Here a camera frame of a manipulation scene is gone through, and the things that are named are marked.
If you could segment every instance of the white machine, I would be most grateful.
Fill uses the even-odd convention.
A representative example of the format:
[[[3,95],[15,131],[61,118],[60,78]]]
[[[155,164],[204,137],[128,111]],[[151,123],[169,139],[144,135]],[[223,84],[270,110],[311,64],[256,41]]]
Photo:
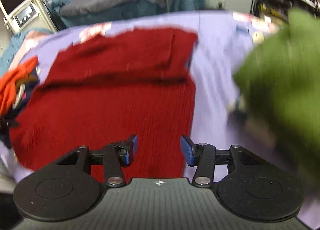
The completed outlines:
[[[4,14],[4,25],[14,34],[30,28],[56,31],[41,0],[0,0],[0,8]]]

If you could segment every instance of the green garment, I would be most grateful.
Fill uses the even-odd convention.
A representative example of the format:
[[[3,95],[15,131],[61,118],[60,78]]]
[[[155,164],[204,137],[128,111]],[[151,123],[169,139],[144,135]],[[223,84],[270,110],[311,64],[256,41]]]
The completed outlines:
[[[234,80],[278,144],[320,179],[320,20],[292,9],[289,25],[255,47]]]

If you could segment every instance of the folded red sweater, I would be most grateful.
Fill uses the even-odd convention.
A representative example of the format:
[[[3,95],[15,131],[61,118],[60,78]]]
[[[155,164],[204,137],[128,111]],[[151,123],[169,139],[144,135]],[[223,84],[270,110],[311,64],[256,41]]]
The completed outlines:
[[[187,64],[196,39],[179,29],[135,29],[60,52],[10,130],[19,161],[37,170],[79,145],[100,149],[137,134],[126,178],[180,177],[179,138],[190,133],[195,96]],[[93,166],[92,175],[102,181],[102,166]]]

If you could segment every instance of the orange cloth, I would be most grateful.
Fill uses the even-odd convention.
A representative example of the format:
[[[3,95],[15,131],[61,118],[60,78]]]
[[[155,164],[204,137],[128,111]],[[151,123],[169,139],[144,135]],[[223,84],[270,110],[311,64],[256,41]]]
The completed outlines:
[[[0,78],[0,116],[5,115],[16,100],[16,82],[27,78],[28,74],[38,65],[38,58],[32,57],[15,69],[7,71]]]

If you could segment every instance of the lavender bedsheet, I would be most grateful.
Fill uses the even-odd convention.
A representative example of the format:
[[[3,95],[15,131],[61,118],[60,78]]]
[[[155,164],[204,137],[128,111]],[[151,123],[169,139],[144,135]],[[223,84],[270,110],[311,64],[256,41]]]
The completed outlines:
[[[198,45],[192,56],[191,76],[196,84],[195,111],[191,139],[215,145],[217,149],[229,149],[239,144],[282,169],[290,165],[272,149],[264,147],[247,135],[236,117],[228,115],[227,107],[234,102],[238,90],[232,80],[232,72],[242,63],[253,47],[250,22],[234,20],[232,12],[201,11],[171,13],[134,20],[116,21],[106,35],[115,35],[134,27],[175,26],[198,33]],[[22,60],[31,56],[39,58],[40,81],[43,82],[59,51],[80,41],[79,33],[85,28],[66,29],[45,38]],[[184,176],[192,179],[195,168],[185,168]],[[28,173],[21,167],[15,168],[15,179]],[[215,181],[227,175],[226,166],[216,166]],[[313,229],[320,227],[320,193],[308,187],[309,194],[299,213],[299,218]]]

